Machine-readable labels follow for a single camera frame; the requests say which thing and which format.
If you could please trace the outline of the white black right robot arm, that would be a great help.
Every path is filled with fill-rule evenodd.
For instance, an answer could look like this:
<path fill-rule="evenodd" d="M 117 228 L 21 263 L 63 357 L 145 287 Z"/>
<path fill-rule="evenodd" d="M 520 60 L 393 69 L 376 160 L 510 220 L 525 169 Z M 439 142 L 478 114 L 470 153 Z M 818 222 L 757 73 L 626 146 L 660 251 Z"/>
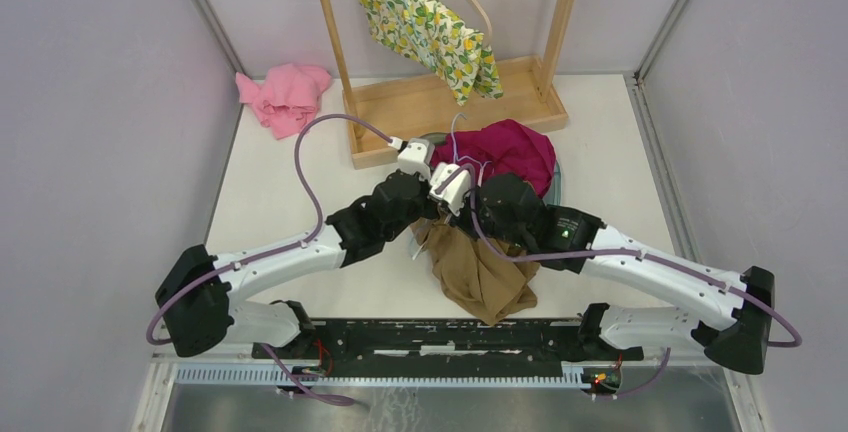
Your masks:
<path fill-rule="evenodd" d="M 430 196 L 458 227 L 489 246 L 515 245 L 522 259 L 623 284 L 663 301 L 661 307 L 590 305 L 577 334 L 580 352 L 602 360 L 614 350 L 700 350 L 712 362 L 748 375 L 763 373 L 775 318 L 775 277 L 695 263 L 647 246 L 578 209 L 551 205 L 514 174 L 476 186 L 464 168 L 431 182 Z"/>

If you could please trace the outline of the wooden clothes rack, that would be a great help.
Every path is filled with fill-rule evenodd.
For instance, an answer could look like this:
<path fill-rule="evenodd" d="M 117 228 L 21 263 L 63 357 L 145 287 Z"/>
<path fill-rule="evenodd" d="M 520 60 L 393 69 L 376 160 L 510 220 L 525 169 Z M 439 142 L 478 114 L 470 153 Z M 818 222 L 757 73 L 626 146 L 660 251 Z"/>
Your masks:
<path fill-rule="evenodd" d="M 467 115 L 467 126 L 485 127 L 513 119 L 541 133 L 565 127 L 568 113 L 553 84 L 575 0 L 556 0 L 545 52 L 503 60 L 498 70 L 502 98 L 470 99 L 460 106 L 434 75 L 421 75 L 354 87 L 345 62 L 331 0 L 320 0 L 342 84 L 346 114 L 401 138 L 446 132 L 453 117 Z"/>

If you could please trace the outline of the brown skirt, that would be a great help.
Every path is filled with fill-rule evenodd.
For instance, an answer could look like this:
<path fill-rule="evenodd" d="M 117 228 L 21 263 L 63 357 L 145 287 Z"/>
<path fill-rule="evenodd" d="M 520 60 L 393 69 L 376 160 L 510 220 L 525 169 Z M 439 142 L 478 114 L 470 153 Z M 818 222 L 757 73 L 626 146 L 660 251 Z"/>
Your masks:
<path fill-rule="evenodd" d="M 540 265 L 501 258 L 520 256 L 519 248 L 495 241 L 495 249 L 490 250 L 457 228 L 426 219 L 410 229 L 418 247 L 429 256 L 443 294 L 475 318 L 494 325 L 537 306 L 530 282 Z"/>

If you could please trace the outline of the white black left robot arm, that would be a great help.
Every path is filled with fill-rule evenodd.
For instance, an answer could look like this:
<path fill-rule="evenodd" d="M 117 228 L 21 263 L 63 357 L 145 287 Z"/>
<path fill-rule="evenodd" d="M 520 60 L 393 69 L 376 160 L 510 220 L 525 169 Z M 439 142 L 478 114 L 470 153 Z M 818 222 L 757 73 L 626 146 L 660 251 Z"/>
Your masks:
<path fill-rule="evenodd" d="M 159 310 L 152 322 L 164 324 L 169 336 L 163 342 L 183 358 L 221 343 L 264 343 L 303 358 L 315 343 L 303 307 L 295 301 L 260 304 L 254 296 L 381 253 L 412 223 L 436 216 L 429 192 L 425 179 L 395 171 L 301 238 L 219 256 L 202 244 L 189 247 L 154 295 Z"/>

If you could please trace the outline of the yellow patterned cloth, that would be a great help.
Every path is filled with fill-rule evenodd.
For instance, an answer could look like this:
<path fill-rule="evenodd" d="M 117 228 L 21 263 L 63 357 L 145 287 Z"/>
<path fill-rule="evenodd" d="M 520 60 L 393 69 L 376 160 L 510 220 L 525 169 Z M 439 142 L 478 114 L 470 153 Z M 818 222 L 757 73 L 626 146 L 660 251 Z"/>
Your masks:
<path fill-rule="evenodd" d="M 503 96 L 486 34 L 441 0 L 360 0 L 372 38 L 444 81 L 458 105 Z"/>

